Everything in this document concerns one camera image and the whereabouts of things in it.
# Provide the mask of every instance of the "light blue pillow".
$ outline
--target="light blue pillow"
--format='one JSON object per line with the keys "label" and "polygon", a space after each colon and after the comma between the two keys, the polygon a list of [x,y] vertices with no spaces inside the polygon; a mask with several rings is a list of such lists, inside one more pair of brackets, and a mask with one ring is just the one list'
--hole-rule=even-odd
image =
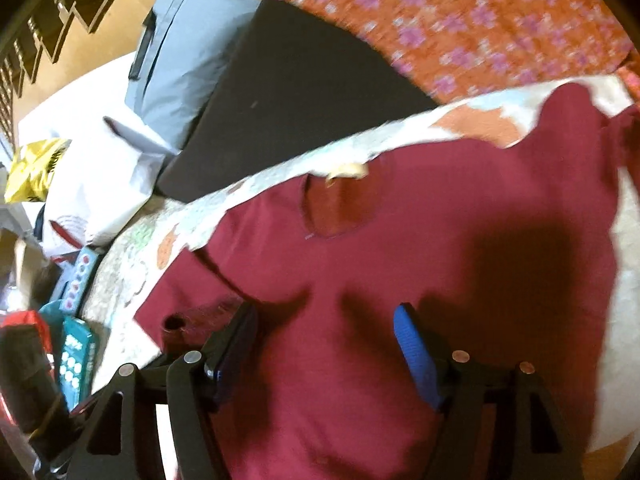
{"label": "light blue pillow", "polygon": [[180,150],[260,0],[156,0],[125,102]]}

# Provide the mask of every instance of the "maroon sweatshirt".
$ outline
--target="maroon sweatshirt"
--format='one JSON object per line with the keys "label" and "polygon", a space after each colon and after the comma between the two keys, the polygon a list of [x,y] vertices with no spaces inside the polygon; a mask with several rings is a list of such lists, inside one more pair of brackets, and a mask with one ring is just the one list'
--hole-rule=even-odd
{"label": "maroon sweatshirt", "polygon": [[392,316],[475,359],[536,366],[578,444],[616,275],[609,230],[618,168],[640,182],[638,116],[607,119],[588,90],[560,87],[506,150],[479,140],[383,153],[361,181],[299,177],[225,215],[181,253],[136,320],[238,296],[260,333],[214,426],[234,480],[415,480],[437,416],[402,358]]}

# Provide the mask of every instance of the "orange floral fabric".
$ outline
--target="orange floral fabric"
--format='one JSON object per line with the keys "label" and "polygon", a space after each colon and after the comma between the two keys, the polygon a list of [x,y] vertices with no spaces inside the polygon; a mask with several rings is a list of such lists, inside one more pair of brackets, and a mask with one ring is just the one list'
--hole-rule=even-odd
{"label": "orange floral fabric", "polygon": [[601,0],[285,0],[350,31],[441,103],[612,73],[632,43]]}
{"label": "orange floral fabric", "polygon": [[628,62],[621,66],[616,74],[622,79],[631,97],[640,106],[640,55],[637,50],[632,52]]}

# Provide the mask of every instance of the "yellow bag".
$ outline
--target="yellow bag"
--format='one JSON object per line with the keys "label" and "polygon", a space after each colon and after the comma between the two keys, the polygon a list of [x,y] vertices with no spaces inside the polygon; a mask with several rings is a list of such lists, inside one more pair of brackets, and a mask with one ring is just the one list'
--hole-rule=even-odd
{"label": "yellow bag", "polygon": [[22,146],[14,155],[4,202],[44,202],[60,157],[71,141],[47,139]]}

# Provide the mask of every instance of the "white plastic bag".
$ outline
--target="white plastic bag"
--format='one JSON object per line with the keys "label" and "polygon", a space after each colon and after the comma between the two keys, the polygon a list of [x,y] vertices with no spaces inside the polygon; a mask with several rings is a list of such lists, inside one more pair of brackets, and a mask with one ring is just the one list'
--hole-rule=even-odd
{"label": "white plastic bag", "polygon": [[163,159],[140,152],[105,125],[73,140],[56,167],[47,197],[45,255],[111,242],[151,196]]}

